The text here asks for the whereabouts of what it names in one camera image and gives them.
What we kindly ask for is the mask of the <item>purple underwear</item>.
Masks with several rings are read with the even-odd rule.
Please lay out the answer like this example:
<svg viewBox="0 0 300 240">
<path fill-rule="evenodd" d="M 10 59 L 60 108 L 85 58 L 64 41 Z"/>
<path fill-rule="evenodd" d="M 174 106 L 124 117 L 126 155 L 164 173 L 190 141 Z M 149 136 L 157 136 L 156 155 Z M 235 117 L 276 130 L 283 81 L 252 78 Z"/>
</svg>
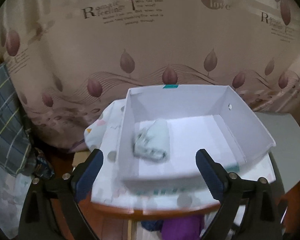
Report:
<svg viewBox="0 0 300 240">
<path fill-rule="evenodd" d="M 166 219 L 161 236 L 163 240 L 198 240 L 204 226 L 204 217 L 190 216 Z"/>
</svg>

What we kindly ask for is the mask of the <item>pale green patterned underwear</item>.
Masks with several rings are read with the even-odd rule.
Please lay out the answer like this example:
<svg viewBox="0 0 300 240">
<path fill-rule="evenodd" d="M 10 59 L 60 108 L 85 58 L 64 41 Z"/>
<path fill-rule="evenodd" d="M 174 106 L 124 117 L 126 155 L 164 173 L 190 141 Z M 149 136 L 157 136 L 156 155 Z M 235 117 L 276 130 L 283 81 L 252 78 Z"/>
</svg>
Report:
<svg viewBox="0 0 300 240">
<path fill-rule="evenodd" d="M 155 120 L 135 135 L 133 154 L 137 158 L 164 163 L 170 158 L 170 134 L 164 119 Z"/>
</svg>

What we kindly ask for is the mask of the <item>dark patterned bag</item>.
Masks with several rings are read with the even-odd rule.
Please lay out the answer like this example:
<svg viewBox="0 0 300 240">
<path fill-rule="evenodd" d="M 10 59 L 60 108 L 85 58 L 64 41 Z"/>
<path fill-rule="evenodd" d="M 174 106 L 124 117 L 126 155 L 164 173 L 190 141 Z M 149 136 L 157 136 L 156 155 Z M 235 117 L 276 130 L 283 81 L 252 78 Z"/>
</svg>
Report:
<svg viewBox="0 0 300 240">
<path fill-rule="evenodd" d="M 45 158 L 43 151 L 35 148 L 33 151 L 32 160 L 34 162 L 33 175 L 45 180 L 55 177 L 55 171 L 52 165 Z"/>
</svg>

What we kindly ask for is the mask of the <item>wooden nightstand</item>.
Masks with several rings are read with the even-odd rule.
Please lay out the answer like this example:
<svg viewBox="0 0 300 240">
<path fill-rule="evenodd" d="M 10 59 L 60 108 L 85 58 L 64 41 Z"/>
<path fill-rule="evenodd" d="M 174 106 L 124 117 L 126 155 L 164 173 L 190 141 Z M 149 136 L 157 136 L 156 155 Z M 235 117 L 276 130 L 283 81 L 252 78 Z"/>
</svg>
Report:
<svg viewBox="0 0 300 240">
<path fill-rule="evenodd" d="M 158 236 L 141 236 L 143 230 L 138 226 L 142 220 L 159 220 L 183 218 L 194 215 L 205 215 L 217 211 L 220 205 L 216 202 L 198 207 L 182 207 L 179 209 L 122 207 L 110 201 L 97 202 L 91 200 L 91 192 L 79 202 L 79 208 L 94 233 L 100 239 L 159 239 Z"/>
</svg>

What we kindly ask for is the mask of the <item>white patterned bedsheet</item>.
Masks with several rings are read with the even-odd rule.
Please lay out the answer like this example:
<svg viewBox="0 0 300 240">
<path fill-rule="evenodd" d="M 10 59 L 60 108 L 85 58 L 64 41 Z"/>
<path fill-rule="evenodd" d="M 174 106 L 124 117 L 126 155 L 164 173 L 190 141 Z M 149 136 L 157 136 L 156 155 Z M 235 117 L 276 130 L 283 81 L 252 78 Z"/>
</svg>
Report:
<svg viewBox="0 0 300 240">
<path fill-rule="evenodd" d="M 0 229 L 13 239 L 18 234 L 23 204 L 32 178 L 23 174 L 10 175 L 0 166 Z"/>
</svg>

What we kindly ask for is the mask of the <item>white patterned cloth cover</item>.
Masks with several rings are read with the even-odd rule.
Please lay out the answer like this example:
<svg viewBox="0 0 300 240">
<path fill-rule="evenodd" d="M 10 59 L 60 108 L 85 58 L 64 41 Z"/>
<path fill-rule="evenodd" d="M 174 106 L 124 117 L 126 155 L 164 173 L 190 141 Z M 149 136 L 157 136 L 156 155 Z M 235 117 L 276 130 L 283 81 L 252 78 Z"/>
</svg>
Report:
<svg viewBox="0 0 300 240">
<path fill-rule="evenodd" d="M 194 191 L 148 196 L 133 194 L 121 183 L 118 176 L 117 147 L 125 104 L 125 99 L 117 100 L 104 108 L 94 106 L 86 111 L 89 126 L 84 133 L 85 143 L 90 150 L 100 149 L 104 156 L 102 168 L 93 184 L 91 200 L 108 200 L 122 207 L 139 207 L 138 204 L 141 203 L 143 208 L 154 206 L 158 209 L 198 207 L 216 202 L 206 185 Z M 245 179 L 265 177 L 269 181 L 275 180 L 268 153 L 248 170 L 237 173 Z"/>
</svg>

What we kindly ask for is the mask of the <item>grey plaid garment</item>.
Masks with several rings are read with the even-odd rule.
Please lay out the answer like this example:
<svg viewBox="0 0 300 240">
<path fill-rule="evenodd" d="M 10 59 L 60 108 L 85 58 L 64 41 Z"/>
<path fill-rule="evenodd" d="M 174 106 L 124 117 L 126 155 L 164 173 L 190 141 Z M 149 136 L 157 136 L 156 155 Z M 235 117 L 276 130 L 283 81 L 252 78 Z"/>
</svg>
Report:
<svg viewBox="0 0 300 240">
<path fill-rule="evenodd" d="M 0 64 L 0 166 L 16 176 L 24 169 L 31 149 L 20 101 L 4 63 Z"/>
</svg>

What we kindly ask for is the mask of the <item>dark blue speckled sock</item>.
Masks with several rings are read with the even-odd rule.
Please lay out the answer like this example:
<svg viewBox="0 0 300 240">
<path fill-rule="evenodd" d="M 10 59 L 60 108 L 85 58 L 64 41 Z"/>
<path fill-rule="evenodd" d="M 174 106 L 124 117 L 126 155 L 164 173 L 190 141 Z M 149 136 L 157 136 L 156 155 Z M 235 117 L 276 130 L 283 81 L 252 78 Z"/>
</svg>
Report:
<svg viewBox="0 0 300 240">
<path fill-rule="evenodd" d="M 141 226 L 143 229 L 149 232 L 162 231 L 163 220 L 143 220 L 141 221 Z"/>
</svg>

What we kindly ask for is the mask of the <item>white XINCCI shoe box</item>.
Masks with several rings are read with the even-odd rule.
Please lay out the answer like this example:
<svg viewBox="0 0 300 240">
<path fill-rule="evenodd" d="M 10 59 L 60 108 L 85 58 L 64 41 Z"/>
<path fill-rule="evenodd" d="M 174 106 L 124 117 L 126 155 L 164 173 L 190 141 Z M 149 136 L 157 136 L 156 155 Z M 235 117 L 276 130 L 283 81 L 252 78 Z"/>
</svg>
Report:
<svg viewBox="0 0 300 240">
<path fill-rule="evenodd" d="M 170 158 L 133 154 L 135 135 L 164 119 Z M 205 149 L 229 172 L 246 171 L 276 145 L 264 124 L 229 86 L 165 85 L 129 89 L 117 147 L 118 176 L 136 195 L 173 194 L 205 186 L 196 153 Z"/>
</svg>

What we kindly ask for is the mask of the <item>beige leaf print curtain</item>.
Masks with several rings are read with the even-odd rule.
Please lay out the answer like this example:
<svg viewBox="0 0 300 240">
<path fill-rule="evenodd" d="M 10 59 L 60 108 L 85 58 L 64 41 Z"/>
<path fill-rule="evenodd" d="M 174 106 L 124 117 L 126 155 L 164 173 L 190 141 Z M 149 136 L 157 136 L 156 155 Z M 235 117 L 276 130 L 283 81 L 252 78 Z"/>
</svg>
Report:
<svg viewBox="0 0 300 240">
<path fill-rule="evenodd" d="M 0 0 L 0 62 L 57 148 L 84 148 L 85 128 L 136 86 L 228 85 L 300 124 L 294 0 Z"/>
</svg>

